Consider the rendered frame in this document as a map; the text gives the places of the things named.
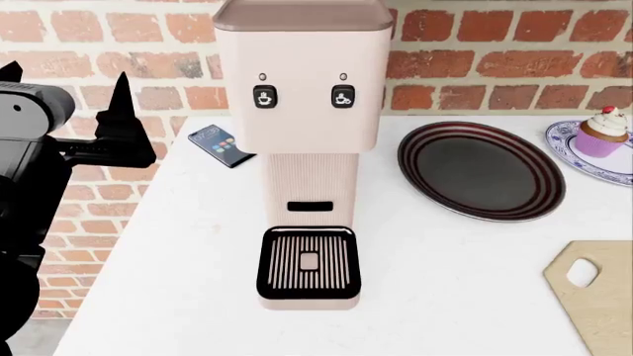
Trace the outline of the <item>blue patterned white plate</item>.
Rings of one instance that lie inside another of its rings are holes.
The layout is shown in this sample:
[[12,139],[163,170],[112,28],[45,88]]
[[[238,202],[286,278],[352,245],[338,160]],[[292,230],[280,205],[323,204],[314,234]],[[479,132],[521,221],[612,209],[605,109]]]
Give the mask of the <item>blue patterned white plate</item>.
[[582,121],[560,121],[545,132],[546,145],[573,168],[599,180],[633,188],[633,133],[609,156],[587,156],[576,148],[576,138]]

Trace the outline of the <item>pink coffee machine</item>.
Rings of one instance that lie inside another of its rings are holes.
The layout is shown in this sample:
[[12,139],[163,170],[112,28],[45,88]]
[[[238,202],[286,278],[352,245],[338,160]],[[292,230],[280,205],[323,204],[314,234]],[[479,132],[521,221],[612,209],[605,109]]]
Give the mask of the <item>pink coffee machine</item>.
[[354,308],[359,156],[377,141],[392,14],[382,0],[226,0],[214,25],[237,146],[262,160],[261,304]]

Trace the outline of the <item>light wooden cutting board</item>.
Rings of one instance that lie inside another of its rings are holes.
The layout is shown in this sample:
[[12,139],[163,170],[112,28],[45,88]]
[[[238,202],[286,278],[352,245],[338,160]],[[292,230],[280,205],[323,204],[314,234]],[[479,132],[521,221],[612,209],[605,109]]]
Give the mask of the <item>light wooden cutting board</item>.
[[[597,269],[586,287],[567,276],[581,259]],[[543,275],[591,356],[633,356],[633,241],[569,242]]]

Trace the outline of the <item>pink cupcake with cherry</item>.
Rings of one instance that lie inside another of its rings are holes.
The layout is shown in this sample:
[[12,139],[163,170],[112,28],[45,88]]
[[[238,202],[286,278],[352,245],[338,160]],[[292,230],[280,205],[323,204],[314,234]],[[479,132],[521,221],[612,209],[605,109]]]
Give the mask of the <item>pink cupcake with cherry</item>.
[[628,141],[628,130],[625,115],[615,106],[605,106],[580,124],[575,146],[586,156],[604,158]]

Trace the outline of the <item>black smartphone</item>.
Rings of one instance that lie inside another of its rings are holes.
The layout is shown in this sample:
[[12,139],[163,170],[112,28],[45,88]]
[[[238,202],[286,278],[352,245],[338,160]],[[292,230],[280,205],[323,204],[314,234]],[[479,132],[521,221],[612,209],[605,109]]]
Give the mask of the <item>black smartphone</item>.
[[227,168],[235,168],[255,156],[239,150],[233,135],[216,125],[190,133],[188,139]]

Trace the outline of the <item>dark striped round plate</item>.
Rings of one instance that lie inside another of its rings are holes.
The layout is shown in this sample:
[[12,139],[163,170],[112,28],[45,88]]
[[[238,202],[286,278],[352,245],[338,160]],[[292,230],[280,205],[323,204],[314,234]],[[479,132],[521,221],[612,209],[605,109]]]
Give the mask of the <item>dark striped round plate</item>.
[[411,186],[435,204],[485,222],[533,222],[566,198],[565,177],[543,150],[484,124],[448,121],[405,135],[397,159]]

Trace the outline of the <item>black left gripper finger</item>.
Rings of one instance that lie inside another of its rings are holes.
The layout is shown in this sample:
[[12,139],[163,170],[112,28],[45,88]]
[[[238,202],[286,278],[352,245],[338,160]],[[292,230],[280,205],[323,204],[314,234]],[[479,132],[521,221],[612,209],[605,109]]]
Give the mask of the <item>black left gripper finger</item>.
[[128,76],[122,72],[116,82],[109,107],[96,116],[95,131],[99,154],[98,165],[123,168],[148,168],[156,154],[147,133],[136,118]]
[[17,61],[11,61],[3,67],[0,67],[0,82],[20,83],[22,74],[23,68],[20,64]]

